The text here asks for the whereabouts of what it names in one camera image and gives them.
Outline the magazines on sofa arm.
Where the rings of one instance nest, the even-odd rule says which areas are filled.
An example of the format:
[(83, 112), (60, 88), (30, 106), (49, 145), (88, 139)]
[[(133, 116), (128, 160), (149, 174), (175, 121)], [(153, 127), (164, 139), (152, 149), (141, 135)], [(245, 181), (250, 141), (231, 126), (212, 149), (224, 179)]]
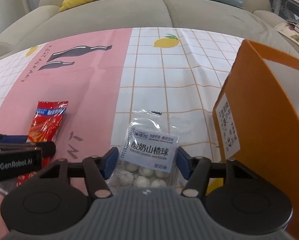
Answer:
[(291, 41), (293, 44), (299, 47), (299, 24), (298, 23), (289, 23), (282, 22), (277, 24), (274, 29), (278, 31), (282, 36), (287, 38), (288, 41)]

